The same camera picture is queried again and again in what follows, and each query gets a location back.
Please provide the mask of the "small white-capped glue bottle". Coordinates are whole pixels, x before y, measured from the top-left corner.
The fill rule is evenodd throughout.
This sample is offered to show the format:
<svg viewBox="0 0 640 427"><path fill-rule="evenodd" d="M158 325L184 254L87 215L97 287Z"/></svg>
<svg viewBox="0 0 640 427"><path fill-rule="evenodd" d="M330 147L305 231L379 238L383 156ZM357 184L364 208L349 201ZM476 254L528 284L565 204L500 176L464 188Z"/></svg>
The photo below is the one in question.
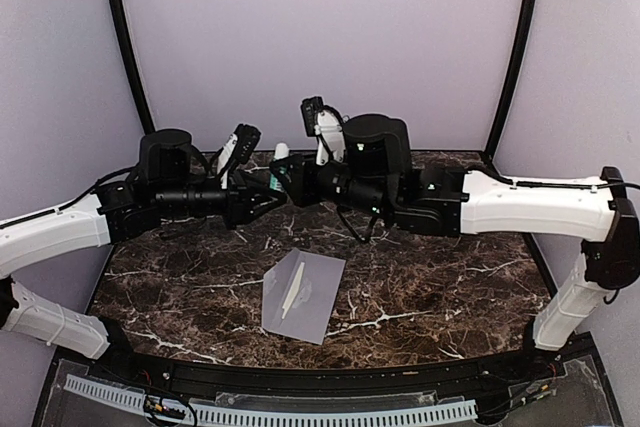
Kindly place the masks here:
<svg viewBox="0 0 640 427"><path fill-rule="evenodd" d="M281 182L279 181L279 177L286 173L286 167L282 163L282 160L289 156L289 146L280 142L276 145L274 156L272 159L272 163L276 164L275 171L276 173L270 174L270 188L279 192L285 192Z"/></svg>

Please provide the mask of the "grey paper envelope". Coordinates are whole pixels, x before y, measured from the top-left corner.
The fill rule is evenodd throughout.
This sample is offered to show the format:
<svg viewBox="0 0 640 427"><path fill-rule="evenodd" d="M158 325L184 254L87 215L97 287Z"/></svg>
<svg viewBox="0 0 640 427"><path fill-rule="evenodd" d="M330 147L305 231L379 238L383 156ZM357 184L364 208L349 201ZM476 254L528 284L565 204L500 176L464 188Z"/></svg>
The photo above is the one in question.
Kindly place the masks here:
<svg viewBox="0 0 640 427"><path fill-rule="evenodd" d="M287 317L281 305L301 261L306 263L298 296ZM333 312L346 261L297 248L269 269L262 281L261 327L267 332L320 345Z"/></svg>

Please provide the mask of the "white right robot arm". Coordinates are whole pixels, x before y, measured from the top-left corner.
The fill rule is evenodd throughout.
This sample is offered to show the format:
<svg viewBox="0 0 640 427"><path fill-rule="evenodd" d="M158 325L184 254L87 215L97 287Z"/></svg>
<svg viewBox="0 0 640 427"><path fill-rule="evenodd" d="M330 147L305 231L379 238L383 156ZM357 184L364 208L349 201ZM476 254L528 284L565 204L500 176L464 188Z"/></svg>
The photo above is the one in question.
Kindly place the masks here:
<svg viewBox="0 0 640 427"><path fill-rule="evenodd" d="M639 277L639 218L618 169L569 180L504 177L485 167L418 169L404 121L364 114L334 125L306 118L314 155L276 159L270 171L291 201L333 203L409 233L458 237L488 232L578 238L574 266L532 324L530 343L510 360L521 381L534 379L599 305Z"/></svg>

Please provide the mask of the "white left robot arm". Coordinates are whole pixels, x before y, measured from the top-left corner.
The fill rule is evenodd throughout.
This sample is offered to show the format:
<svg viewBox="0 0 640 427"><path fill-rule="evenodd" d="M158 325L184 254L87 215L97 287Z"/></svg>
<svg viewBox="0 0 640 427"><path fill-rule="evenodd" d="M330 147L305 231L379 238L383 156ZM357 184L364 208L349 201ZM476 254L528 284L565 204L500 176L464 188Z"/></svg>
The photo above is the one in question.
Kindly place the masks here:
<svg viewBox="0 0 640 427"><path fill-rule="evenodd" d="M256 176L240 170L261 137L240 124L212 159L181 129L142 137L139 157L98 179L75 199L1 225L1 328L66 348L92 360L120 383L141 374L140 359L119 324L72 311L14 280L18 270L86 248L116 245L165 221L218 216L235 229L286 202Z"/></svg>

